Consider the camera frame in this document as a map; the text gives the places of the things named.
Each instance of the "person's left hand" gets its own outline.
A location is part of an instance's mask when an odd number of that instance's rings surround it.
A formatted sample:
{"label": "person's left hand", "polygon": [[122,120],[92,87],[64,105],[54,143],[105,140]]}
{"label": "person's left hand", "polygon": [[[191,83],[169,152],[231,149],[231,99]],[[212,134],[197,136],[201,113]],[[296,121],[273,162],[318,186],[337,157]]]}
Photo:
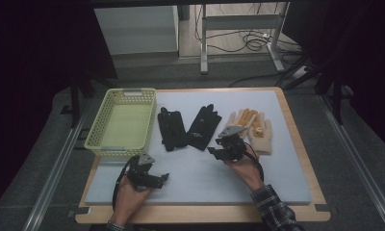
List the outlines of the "person's left hand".
{"label": "person's left hand", "polygon": [[117,191],[115,211],[110,219],[111,222],[124,226],[127,219],[133,215],[145,199],[154,191],[154,189],[146,188],[143,192],[138,192],[132,185],[132,182],[125,174],[121,178]]}

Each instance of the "work glove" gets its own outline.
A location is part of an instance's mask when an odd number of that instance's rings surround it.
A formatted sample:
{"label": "work glove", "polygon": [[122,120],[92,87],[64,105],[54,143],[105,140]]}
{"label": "work glove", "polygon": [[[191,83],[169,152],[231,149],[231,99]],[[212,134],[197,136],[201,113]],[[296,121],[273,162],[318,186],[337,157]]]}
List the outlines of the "work glove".
{"label": "work glove", "polygon": [[187,133],[180,112],[169,112],[165,107],[157,115],[166,151],[187,146]]}
{"label": "work glove", "polygon": [[246,128],[240,133],[240,137],[241,139],[243,139],[246,136],[248,128],[250,124],[252,124],[252,121],[255,119],[256,115],[258,115],[258,112],[249,109],[240,110],[238,112],[238,116],[236,116],[236,113],[233,112],[229,117],[228,121],[226,122],[225,128],[230,126],[242,126]]}
{"label": "work glove", "polygon": [[202,107],[192,126],[190,127],[188,136],[188,144],[199,150],[205,150],[211,137],[217,129],[217,126],[222,119],[218,112],[213,112],[214,105],[210,104],[207,107]]}
{"label": "work glove", "polygon": [[271,154],[271,123],[264,120],[265,114],[259,113],[249,128],[250,145],[257,154]]}

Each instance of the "metal frame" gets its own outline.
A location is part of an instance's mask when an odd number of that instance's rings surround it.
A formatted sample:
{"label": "metal frame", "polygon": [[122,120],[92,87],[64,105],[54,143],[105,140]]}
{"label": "metal frame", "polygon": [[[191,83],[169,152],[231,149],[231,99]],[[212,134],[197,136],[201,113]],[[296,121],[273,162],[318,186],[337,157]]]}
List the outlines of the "metal frame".
{"label": "metal frame", "polygon": [[350,161],[354,165],[355,171],[360,177],[361,182],[367,190],[375,208],[378,213],[381,215],[382,220],[385,223],[385,193],[381,188],[376,184],[374,178],[370,174],[369,169],[367,168],[364,160],[361,158],[357,148],[352,142],[351,138],[348,136],[347,130],[345,127],[337,122],[337,119],[331,114],[332,108],[327,98],[321,95],[317,95],[318,100],[320,101],[325,114],[328,117],[328,121],[333,127],[334,132],[339,138],[340,143],[343,145],[343,148],[346,151]]}
{"label": "metal frame", "polygon": [[207,7],[202,5],[201,74],[208,73],[207,31],[240,29],[274,29],[272,40],[268,42],[267,48],[276,70],[283,72],[285,68],[277,55],[276,43],[288,6],[289,3],[285,2],[279,14],[207,16]]}
{"label": "metal frame", "polygon": [[75,142],[81,132],[82,125],[84,124],[88,115],[90,104],[91,101],[85,100],[84,113],[79,118],[78,124],[76,124],[76,126],[70,130],[64,146],[57,158],[57,161],[49,172],[48,178],[46,179],[45,184],[38,195],[38,199],[33,207],[33,210],[31,211],[30,216],[28,216],[22,230],[39,230],[43,217],[45,216],[46,210],[48,209],[49,203],[51,202],[54,192],[60,182],[61,176],[64,173],[64,168],[70,157],[70,154],[72,153],[73,146],[75,145]]}

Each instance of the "sleeve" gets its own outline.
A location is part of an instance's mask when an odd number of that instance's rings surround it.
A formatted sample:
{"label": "sleeve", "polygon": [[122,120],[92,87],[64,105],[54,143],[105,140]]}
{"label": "sleeve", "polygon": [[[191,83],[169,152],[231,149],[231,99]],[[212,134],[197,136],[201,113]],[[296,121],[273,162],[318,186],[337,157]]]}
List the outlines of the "sleeve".
{"label": "sleeve", "polygon": [[295,220],[295,212],[280,201],[271,185],[254,191],[250,196],[262,219],[273,231],[304,230]]}
{"label": "sleeve", "polygon": [[108,224],[106,224],[105,231],[125,231],[125,228],[124,226],[109,221]]}

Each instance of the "white cabinet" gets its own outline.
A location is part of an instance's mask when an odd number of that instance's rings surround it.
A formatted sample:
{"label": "white cabinet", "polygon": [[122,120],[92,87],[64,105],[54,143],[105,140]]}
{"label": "white cabinet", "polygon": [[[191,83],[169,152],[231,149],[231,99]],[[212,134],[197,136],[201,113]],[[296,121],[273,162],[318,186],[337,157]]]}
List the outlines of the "white cabinet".
{"label": "white cabinet", "polygon": [[94,11],[111,55],[178,50],[175,6]]}

